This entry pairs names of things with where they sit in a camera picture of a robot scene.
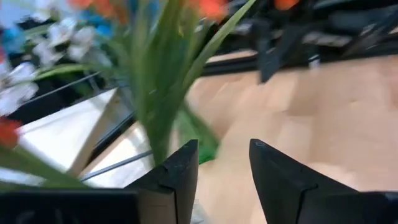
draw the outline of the white flower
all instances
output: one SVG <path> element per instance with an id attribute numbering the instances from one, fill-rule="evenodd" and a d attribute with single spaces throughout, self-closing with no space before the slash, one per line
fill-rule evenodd
<path id="1" fill-rule="evenodd" d="M 0 116 L 9 115 L 31 99 L 39 89 L 35 83 L 26 82 L 36 76 L 31 63 L 22 63 L 10 73 L 0 74 Z"/>
<path id="2" fill-rule="evenodd" d="M 62 54 L 56 53 L 55 49 L 50 46 L 49 42 L 41 37 L 33 39 L 36 46 L 33 48 L 33 53 L 39 56 L 40 63 L 45 67 L 51 67 L 55 62 L 62 58 Z"/>
<path id="3" fill-rule="evenodd" d="M 33 19 L 44 22 L 51 18 L 51 11 L 57 8 L 56 0 L 35 0 L 36 11 L 31 16 Z"/>
<path id="4" fill-rule="evenodd" d="M 95 41 L 95 28 L 81 28 L 72 37 L 72 44 L 68 48 L 68 56 L 72 60 L 81 61 L 87 52 L 91 49 Z"/>
<path id="5" fill-rule="evenodd" d="M 64 18 L 59 23 L 52 24 L 47 30 L 50 46 L 54 47 L 69 41 L 75 33 L 76 26 L 77 21 L 71 17 Z"/>

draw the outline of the orange flower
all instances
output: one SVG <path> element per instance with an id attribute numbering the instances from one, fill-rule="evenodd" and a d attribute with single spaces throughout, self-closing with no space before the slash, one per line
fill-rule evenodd
<path id="1" fill-rule="evenodd" d="M 87 9 L 90 6 L 99 15 L 105 18 L 115 18 L 120 23 L 126 24 L 128 22 L 128 14 L 124 1 L 112 0 L 69 0 L 70 4 L 78 9 Z"/>
<path id="2" fill-rule="evenodd" d="M 114 5 L 111 4 L 110 0 L 95 0 L 94 2 L 95 11 L 103 17 L 112 17 L 115 15 Z"/>
<path id="3" fill-rule="evenodd" d="M 203 17 L 220 21 L 227 15 L 225 0 L 190 0 Z"/>
<path id="4" fill-rule="evenodd" d="M 17 129 L 21 124 L 17 121 L 11 121 L 0 117 L 0 145 L 14 148 L 18 145 L 19 135 Z"/>
<path id="5" fill-rule="evenodd" d="M 300 0 L 274 0 L 275 8 L 283 11 L 289 10 L 295 6 Z"/>
<path id="6" fill-rule="evenodd" d="M 69 0 L 69 3 L 78 9 L 88 8 L 94 0 Z"/>

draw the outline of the black plastic part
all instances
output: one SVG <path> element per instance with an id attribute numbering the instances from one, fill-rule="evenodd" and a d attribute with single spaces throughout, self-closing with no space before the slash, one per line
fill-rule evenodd
<path id="1" fill-rule="evenodd" d="M 198 177 L 198 142 L 125 189 L 0 192 L 0 223 L 189 224 Z"/>
<path id="2" fill-rule="evenodd" d="M 268 224 L 393 224 L 398 192 L 358 192 L 252 139 L 252 175 Z"/>

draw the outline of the metal rod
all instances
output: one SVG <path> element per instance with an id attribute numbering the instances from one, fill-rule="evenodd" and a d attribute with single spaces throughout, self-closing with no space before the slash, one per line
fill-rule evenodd
<path id="1" fill-rule="evenodd" d="M 63 87 L 57 88 L 56 90 L 52 90 L 52 91 L 50 91 L 50 92 L 48 92 L 48 93 L 45 93 L 45 94 L 43 94 L 43 95 L 41 95 L 41 96 L 38 96 L 38 97 L 33 98 L 33 99 L 31 99 L 31 100 L 28 100 L 28 101 L 26 101 L 25 103 L 23 103 L 21 106 L 24 106 L 24 105 L 26 105 L 26 104 L 28 104 L 28 103 L 31 103 L 31 102 L 35 102 L 36 100 L 39 100 L 39 99 L 44 98 L 44 97 L 46 97 L 46 96 L 49 96 L 49 95 L 51 95 L 51 94 L 53 94 L 53 93 L 55 93 L 55 92 L 58 92 L 58 91 L 60 91 L 60 90 L 63 90 L 63 89 L 68 88 L 68 87 L 70 87 L 70 86 L 73 86 L 73 85 L 75 85 L 75 84 L 77 84 L 77 83 L 81 83 L 82 81 L 85 81 L 85 80 L 87 80 L 87 79 L 90 79 L 91 77 L 94 77 L 94 76 L 96 76 L 96 75 L 98 75 L 98 74 L 100 74 L 100 73 L 99 73 L 99 72 L 96 72 L 96 73 L 94 73 L 94 74 L 91 74 L 91 75 L 86 76 L 85 78 L 81 78 L 81 79 L 79 79 L 79 80 L 76 80 L 76 81 L 74 81 L 74 82 L 71 82 L 71 83 L 69 83 L 69 84 L 67 84 L 67 85 L 64 85 Z"/>
<path id="2" fill-rule="evenodd" d="M 143 152 L 143 153 L 138 154 L 138 155 L 136 155 L 136 156 L 133 156 L 133 157 L 131 157 L 131 158 L 125 159 L 125 160 L 120 161 L 120 162 L 117 162 L 117 163 L 115 163 L 115 164 L 113 164 L 113 165 L 110 165 L 110 166 L 108 166 L 108 167 L 105 167 L 105 168 L 103 168 L 103 169 L 100 169 L 100 170 L 97 170 L 97 171 L 95 171 L 95 172 L 92 172 L 92 173 L 90 173 L 90 174 L 85 175 L 85 176 L 81 179 L 81 181 L 86 181 L 86 180 L 91 179 L 91 178 L 93 178 L 93 177 L 96 177 L 96 176 L 98 176 L 98 175 L 101 175 L 101 174 L 104 174 L 104 173 L 106 173 L 106 172 L 109 172 L 109 171 L 111 171 L 111 170 L 113 170 L 113 169 L 116 169 L 116 168 L 119 168 L 119 167 L 124 166 L 124 165 L 126 165 L 126 164 L 129 164 L 130 162 L 134 162 L 134 161 L 137 161 L 137 160 L 139 160 L 139 159 L 142 159 L 143 157 L 149 156 L 149 155 L 151 155 L 151 154 L 152 154 L 152 151 L 146 151 L 146 152 Z"/>

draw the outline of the floor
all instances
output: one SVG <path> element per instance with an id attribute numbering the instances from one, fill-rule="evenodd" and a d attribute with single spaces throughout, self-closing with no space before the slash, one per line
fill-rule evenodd
<path id="1" fill-rule="evenodd" d="M 398 57 L 206 77 L 188 100 L 221 139 L 200 166 L 197 199 L 212 223 L 265 223 L 249 167 L 261 139 L 358 190 L 398 190 Z"/>

